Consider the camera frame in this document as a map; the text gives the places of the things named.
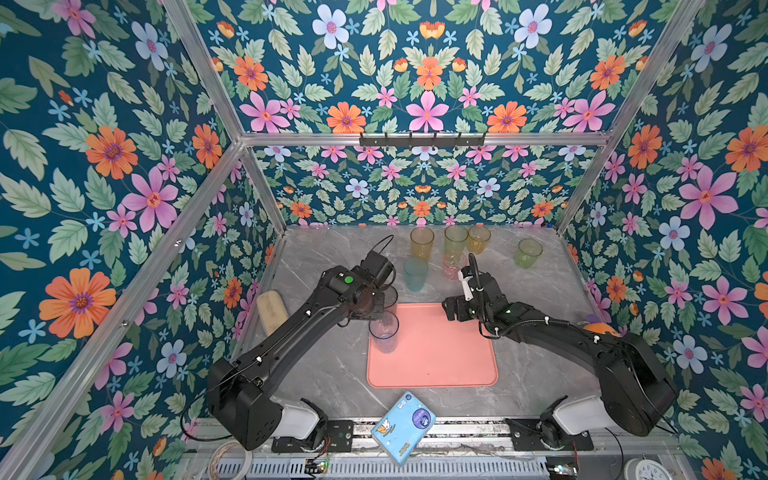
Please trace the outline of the dark grey plastic cup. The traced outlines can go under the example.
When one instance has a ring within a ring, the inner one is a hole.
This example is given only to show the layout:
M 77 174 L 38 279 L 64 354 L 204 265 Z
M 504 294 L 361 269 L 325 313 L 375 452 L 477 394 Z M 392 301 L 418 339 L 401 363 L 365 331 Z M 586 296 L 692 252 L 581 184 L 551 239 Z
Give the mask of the dark grey plastic cup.
M 397 306 L 399 301 L 399 293 L 397 289 L 394 286 L 388 287 L 384 291 L 384 304 L 383 307 L 385 310 L 393 309 Z

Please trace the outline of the pink rectangular tray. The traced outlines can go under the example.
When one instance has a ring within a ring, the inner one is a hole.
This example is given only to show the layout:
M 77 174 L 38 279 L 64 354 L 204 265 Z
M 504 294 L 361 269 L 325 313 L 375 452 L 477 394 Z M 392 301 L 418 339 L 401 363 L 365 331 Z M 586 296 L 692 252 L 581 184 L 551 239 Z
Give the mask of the pink rectangular tray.
M 394 349 L 369 342 L 367 380 L 377 389 L 486 387 L 498 380 L 492 342 L 476 321 L 449 321 L 439 303 L 396 307 Z

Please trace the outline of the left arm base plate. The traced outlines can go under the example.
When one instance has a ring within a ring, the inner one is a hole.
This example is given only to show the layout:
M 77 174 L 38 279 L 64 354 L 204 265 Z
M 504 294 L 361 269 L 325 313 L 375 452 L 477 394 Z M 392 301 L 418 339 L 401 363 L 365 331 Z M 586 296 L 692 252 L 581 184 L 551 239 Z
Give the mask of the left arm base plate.
M 321 420 L 305 439 L 293 437 L 274 438 L 272 453 L 302 453 L 317 455 L 322 452 L 352 451 L 354 422 L 351 420 Z

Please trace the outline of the blue translucent plastic cup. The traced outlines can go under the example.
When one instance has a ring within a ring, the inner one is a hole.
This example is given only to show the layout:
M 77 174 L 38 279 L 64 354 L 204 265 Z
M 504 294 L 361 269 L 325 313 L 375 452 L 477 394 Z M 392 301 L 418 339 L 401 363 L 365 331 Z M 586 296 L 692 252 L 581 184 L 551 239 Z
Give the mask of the blue translucent plastic cup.
M 397 334 L 400 323 L 398 317 L 384 311 L 377 320 L 369 322 L 369 335 L 376 350 L 383 354 L 392 353 L 397 347 Z

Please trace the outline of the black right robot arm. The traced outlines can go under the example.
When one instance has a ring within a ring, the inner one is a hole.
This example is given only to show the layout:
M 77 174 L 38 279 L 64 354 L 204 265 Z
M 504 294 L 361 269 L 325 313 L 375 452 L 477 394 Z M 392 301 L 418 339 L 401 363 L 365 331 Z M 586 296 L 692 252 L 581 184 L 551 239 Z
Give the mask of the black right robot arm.
M 462 294 L 442 303 L 448 320 L 475 320 L 486 339 L 543 348 L 597 379 L 598 393 L 563 396 L 540 414 L 535 433 L 546 446 L 555 449 L 568 436 L 611 427 L 647 436 L 676 401 L 677 385 L 642 337 L 620 335 L 607 323 L 557 319 L 530 304 L 511 302 L 495 278 L 479 270 L 475 256 L 469 256 L 458 278 Z

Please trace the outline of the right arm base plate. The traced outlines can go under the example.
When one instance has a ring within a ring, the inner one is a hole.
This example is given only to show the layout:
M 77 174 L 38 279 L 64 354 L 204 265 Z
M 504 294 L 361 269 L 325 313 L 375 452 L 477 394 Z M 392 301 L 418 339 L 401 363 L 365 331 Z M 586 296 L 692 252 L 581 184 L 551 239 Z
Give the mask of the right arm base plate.
M 515 451 L 593 451 L 594 444 L 587 433 L 569 435 L 551 421 L 539 418 L 505 418 Z

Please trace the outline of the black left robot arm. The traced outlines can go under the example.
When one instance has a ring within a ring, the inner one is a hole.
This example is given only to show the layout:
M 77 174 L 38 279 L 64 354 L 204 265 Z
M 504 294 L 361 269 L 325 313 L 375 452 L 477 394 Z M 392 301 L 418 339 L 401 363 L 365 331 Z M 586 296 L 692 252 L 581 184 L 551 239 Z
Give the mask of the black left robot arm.
M 309 298 L 271 335 L 229 362 L 221 359 L 208 373 L 206 405 L 216 420 L 247 451 L 273 438 L 290 438 L 310 451 L 325 440 L 328 417 L 313 402 L 276 396 L 301 358 L 332 327 L 344 320 L 371 320 L 383 312 L 383 292 L 395 271 L 386 256 L 371 250 L 349 269 L 322 273 Z

